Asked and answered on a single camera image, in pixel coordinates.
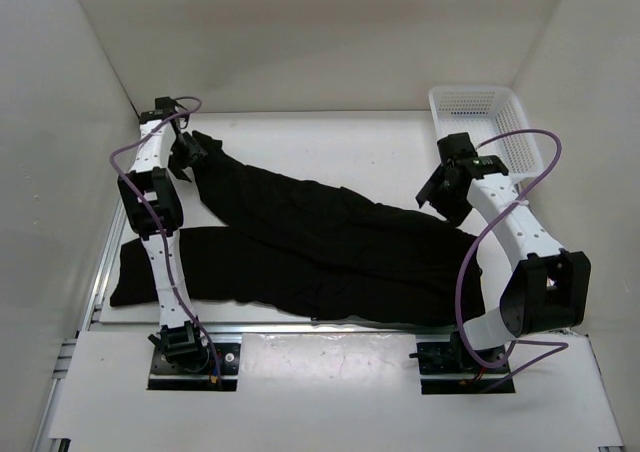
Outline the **black trousers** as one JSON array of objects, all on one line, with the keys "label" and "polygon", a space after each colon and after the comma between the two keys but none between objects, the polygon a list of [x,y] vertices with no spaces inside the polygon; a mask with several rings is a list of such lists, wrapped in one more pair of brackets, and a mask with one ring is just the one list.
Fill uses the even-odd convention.
[{"label": "black trousers", "polygon": [[473,235],[344,187],[243,164],[202,133],[191,139],[200,201],[219,220],[181,232],[191,298],[426,327],[484,313]]}]

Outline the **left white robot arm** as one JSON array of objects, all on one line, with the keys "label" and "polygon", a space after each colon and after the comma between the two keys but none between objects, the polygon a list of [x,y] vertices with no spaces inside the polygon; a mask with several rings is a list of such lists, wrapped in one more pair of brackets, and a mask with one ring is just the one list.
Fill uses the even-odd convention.
[{"label": "left white robot arm", "polygon": [[151,265],[160,320],[149,340],[166,362],[196,373],[211,364],[212,354],[187,291],[179,247],[184,214],[169,173],[171,147],[184,141],[189,116],[176,100],[157,99],[140,116],[140,139],[112,152],[109,162],[130,228]]}]

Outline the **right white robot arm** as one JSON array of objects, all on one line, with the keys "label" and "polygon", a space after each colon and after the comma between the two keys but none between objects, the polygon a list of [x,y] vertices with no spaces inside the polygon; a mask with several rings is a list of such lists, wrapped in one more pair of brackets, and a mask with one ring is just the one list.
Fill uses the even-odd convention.
[{"label": "right white robot arm", "polygon": [[512,271],[497,307],[470,320],[455,311],[460,340],[449,347],[452,365],[470,372],[484,361],[485,350],[581,324],[591,275],[586,254],[569,251],[543,228],[505,163],[496,155],[480,155],[468,133],[448,135],[437,148],[440,163],[417,203],[429,204],[453,226],[473,210],[487,223],[463,259],[455,298],[462,298],[467,267],[488,234],[496,237]]}]

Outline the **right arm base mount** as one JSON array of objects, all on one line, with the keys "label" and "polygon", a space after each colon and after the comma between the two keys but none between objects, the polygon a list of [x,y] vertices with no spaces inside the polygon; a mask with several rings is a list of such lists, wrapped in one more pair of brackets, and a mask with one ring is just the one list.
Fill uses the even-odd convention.
[{"label": "right arm base mount", "polygon": [[423,396],[514,394],[510,366],[491,369],[478,364],[465,349],[459,334],[447,341],[418,339],[408,355],[417,361]]}]

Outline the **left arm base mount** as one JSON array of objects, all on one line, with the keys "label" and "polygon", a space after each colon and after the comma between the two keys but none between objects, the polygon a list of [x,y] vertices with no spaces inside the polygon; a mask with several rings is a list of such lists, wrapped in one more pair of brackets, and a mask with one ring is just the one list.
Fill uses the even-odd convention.
[{"label": "left arm base mount", "polygon": [[159,338],[149,336],[154,351],[149,367],[150,391],[235,392],[241,364],[240,342],[216,342],[219,366],[204,346],[204,355],[187,362],[169,359]]}]

